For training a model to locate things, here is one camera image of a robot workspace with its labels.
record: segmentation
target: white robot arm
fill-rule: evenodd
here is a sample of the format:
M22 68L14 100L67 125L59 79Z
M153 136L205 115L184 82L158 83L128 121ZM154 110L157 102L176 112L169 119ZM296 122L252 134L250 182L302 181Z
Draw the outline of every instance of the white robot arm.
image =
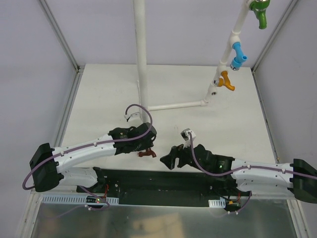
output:
M201 144L194 148L196 135L192 130L186 129L181 135L185 144L173 146L170 153L160 159L170 170L179 158L178 168L189 165L203 171L212 179L213 187L229 195L251 191L252 195L293 196L301 201L317 203L317 170L304 160L264 164L214 155Z
M100 168L86 169L74 166L99 157L142 150L149 152L156 134L154 127L147 122L139 127L118 127L100 138L75 146L51 148L48 143L43 144L30 161L34 188L37 192L43 192L59 184L84 187L102 184L98 183L104 179ZM28 189L25 187L26 180L23 183L24 189Z

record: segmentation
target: brown faucet handle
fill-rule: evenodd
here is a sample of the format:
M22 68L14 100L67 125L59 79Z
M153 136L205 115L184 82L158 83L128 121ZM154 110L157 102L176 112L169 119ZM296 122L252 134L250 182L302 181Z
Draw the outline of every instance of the brown faucet handle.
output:
M218 87L225 86L227 89L234 91L235 87L231 85L230 80L228 78L228 72L223 71L221 72L221 76L223 78L219 78Z

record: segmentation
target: white tabletop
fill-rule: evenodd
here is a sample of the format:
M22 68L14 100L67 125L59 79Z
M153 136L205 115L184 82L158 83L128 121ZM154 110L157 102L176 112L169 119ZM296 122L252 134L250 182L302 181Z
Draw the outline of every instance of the white tabletop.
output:
M148 65L151 106L201 100L216 67ZM81 167L168 171L160 157L184 142L180 132L191 128L194 145L203 144L214 154L253 162L275 163L264 117L250 68L229 71L234 92L218 88L206 107L151 112L158 135L153 150L157 157L136 153L98 158ZM89 141L116 127L128 128L124 110L139 103L135 65L87 64L67 125L63 146ZM175 171L197 171L185 166Z

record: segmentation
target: red wire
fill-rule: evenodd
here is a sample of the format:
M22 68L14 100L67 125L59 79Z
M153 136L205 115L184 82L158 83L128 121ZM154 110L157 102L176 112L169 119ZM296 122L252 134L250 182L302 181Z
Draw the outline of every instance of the red wire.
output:
M105 199L105 198L106 198L106 196L107 196L107 192L108 192L108 190L109 190L109 185L107 184L107 185L106 185L105 194L104 194L104 199Z

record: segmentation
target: white wall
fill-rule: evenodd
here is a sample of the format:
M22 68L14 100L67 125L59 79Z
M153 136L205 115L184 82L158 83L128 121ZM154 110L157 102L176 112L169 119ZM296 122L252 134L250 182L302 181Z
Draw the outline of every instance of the white wall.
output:
M217 65L243 0L147 0L149 64ZM47 0L80 65L136 63L132 0ZM267 28L249 12L242 48L253 66L290 0L272 0Z
M317 1L300 1L256 72L277 153L317 168ZM317 204L303 203L317 234Z
M53 140L74 70L37 1L1 1L0 14L0 236L11 238L29 161Z

